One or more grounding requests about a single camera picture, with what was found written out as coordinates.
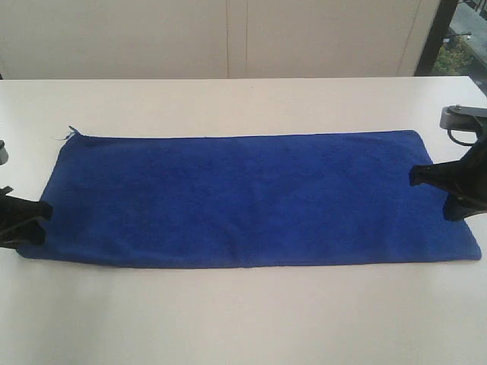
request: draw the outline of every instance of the microfiber towel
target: microfiber towel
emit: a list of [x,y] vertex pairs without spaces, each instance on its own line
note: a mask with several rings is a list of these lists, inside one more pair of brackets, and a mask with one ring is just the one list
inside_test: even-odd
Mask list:
[[414,131],[230,138],[75,132],[42,200],[35,259],[236,268],[480,259],[447,194],[409,186],[431,160]]

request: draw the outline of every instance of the white wall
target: white wall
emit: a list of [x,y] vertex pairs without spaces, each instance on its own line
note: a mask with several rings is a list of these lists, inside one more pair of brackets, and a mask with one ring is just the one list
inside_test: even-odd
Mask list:
[[4,78],[412,75],[439,0],[4,0]]

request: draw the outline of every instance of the black frame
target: black frame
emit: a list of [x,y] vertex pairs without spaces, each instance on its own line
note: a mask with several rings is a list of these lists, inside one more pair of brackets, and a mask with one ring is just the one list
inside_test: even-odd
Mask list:
[[429,76],[440,52],[443,38],[457,9],[458,0],[441,0],[416,67],[415,76]]

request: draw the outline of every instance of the cabinet door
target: cabinet door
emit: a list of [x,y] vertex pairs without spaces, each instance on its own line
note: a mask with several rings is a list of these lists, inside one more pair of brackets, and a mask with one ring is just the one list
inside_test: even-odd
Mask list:
[[225,0],[5,0],[4,78],[226,78]]
[[395,76],[413,28],[419,56],[438,0],[248,0],[249,78]]

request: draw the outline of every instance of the white table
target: white table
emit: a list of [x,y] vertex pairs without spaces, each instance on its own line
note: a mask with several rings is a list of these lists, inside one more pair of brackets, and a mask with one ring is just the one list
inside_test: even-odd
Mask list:
[[[415,129],[435,162],[467,148],[441,107],[468,78],[2,81],[0,185],[38,199],[68,125],[182,137]],[[468,220],[484,251],[487,216]],[[487,260],[134,270],[0,249],[2,364],[486,364]]]

